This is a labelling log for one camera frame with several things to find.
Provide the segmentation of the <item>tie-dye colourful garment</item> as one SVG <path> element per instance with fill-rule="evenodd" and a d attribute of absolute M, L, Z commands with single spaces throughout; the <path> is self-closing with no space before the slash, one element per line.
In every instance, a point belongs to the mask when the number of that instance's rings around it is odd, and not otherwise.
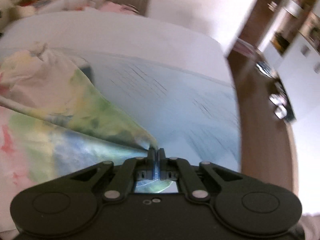
<path fill-rule="evenodd" d="M 80 57 L 45 47 L 1 57 L 1 232 L 16 230 L 10 203 L 22 190 L 157 147 L 93 86 L 86 66 Z"/>

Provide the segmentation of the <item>pink clothes on chair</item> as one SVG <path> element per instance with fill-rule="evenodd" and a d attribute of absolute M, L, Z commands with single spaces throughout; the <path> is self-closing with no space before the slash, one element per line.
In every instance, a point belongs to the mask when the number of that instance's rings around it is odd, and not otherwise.
<path fill-rule="evenodd" d="M 100 12 L 115 12 L 119 14 L 125 15 L 138 15 L 139 11 L 136 7 L 132 5 L 125 5 L 125 4 L 117 4 L 110 1 L 107 1 L 101 5 L 98 10 Z"/>

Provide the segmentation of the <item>blue patterned table mat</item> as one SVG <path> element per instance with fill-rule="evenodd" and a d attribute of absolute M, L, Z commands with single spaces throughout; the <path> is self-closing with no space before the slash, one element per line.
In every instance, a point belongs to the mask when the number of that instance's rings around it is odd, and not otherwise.
<path fill-rule="evenodd" d="M 232 85 L 139 58 L 52 50 L 51 61 L 77 66 L 71 83 L 87 86 L 78 115 L 55 149 L 60 175 L 106 158 L 139 157 L 154 140 L 168 157 L 192 165 L 241 166 L 237 99 Z"/>

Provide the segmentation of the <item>white wall cupboard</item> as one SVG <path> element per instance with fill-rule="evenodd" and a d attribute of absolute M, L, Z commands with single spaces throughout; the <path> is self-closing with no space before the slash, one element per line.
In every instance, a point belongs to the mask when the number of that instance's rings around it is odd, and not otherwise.
<path fill-rule="evenodd" d="M 283 54 L 269 43 L 263 57 L 278 74 L 297 120 L 319 106 L 319 53 L 302 34 Z"/>

